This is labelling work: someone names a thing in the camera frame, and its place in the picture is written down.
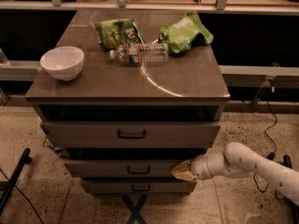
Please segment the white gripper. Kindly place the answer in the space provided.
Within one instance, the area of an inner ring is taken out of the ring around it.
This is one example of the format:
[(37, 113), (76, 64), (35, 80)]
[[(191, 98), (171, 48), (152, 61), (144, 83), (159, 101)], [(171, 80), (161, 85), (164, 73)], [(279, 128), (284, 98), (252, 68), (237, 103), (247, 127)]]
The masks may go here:
[(178, 164), (172, 169), (171, 174), (174, 178), (184, 181), (212, 178), (207, 165), (207, 154), (196, 156), (192, 161), (186, 160)]

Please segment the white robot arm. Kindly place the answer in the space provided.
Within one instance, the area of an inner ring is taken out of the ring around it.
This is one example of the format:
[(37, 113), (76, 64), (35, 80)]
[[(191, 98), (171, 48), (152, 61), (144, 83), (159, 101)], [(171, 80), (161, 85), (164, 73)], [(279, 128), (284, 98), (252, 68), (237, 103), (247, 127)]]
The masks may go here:
[(299, 205), (299, 173), (268, 160), (238, 142), (229, 143), (223, 152), (199, 155), (172, 169), (173, 177), (184, 181), (207, 180), (219, 175), (241, 178), (250, 174), (261, 177), (286, 198)]

